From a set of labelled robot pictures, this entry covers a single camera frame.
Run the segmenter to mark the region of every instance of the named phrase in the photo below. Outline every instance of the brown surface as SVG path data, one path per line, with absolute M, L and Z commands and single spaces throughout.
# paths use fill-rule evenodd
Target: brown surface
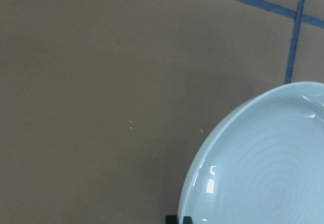
M 0 4 L 1 223 L 164 223 L 208 133 L 284 80 L 292 20 L 230 0 Z

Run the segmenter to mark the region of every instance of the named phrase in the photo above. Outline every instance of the blue tape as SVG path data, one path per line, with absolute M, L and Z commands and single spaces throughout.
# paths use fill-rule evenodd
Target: blue tape
M 308 23 L 310 25 L 314 25 L 316 27 L 324 28 L 324 20 L 320 19 L 320 18 L 317 18 L 317 17 L 313 17 L 313 16 L 303 14 L 302 22 L 303 23 Z
M 271 3 L 271 2 L 267 2 L 265 0 L 234 0 L 234 1 L 238 1 L 256 8 L 261 8 L 261 9 L 265 9 L 267 11 L 291 18 L 291 19 L 295 19 L 296 18 L 296 11 L 291 10 L 289 8 L 285 8 L 282 7 L 280 5 Z M 310 15 L 306 15 L 304 14 L 302 17 L 302 22 L 304 23 L 308 23 L 311 24 L 313 26 L 316 27 L 320 27 L 320 28 L 324 28 L 324 20 L 317 18 L 317 17 L 313 17 Z
M 294 23 L 294 29 L 293 29 L 292 42 L 290 44 L 290 50 L 289 50 L 288 63 L 287 63 L 286 76 L 285 76 L 285 84 L 292 82 L 294 62 L 295 62 L 295 57 L 296 57 L 296 50 L 297 50 L 300 26 L 302 24 L 304 4 L 305 4 L 305 0 L 299 0 L 296 19 L 295 19 L 295 23 Z

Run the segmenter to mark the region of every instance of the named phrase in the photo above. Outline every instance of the plate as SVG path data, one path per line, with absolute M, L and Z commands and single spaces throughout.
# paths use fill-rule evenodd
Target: plate
M 193 224 L 324 223 L 324 84 L 298 82 L 241 105 L 187 174 L 178 219 Z

